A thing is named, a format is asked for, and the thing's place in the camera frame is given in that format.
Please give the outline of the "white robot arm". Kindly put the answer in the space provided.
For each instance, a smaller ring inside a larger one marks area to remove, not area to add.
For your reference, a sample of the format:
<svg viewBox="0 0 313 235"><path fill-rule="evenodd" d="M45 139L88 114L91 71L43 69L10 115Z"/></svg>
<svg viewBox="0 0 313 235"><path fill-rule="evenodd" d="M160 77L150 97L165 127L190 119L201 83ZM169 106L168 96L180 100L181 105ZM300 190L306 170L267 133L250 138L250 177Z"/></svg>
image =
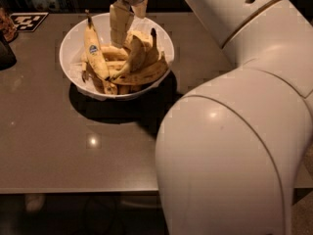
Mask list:
<svg viewBox="0 0 313 235"><path fill-rule="evenodd" d="M289 0L185 0L232 69L181 97L156 138L170 235L291 235L312 142L313 28Z"/></svg>

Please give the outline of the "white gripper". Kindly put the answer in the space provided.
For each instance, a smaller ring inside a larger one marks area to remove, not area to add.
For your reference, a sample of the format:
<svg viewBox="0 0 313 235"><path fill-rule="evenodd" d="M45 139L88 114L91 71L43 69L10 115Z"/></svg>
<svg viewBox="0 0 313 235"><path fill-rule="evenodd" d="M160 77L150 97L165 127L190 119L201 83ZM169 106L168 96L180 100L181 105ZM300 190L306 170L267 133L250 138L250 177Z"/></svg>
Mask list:
<svg viewBox="0 0 313 235"><path fill-rule="evenodd" d="M110 5L110 28L112 45L121 48L125 42L127 32L134 20L130 5L136 17L143 19L146 16L149 0L117 0Z"/></svg>

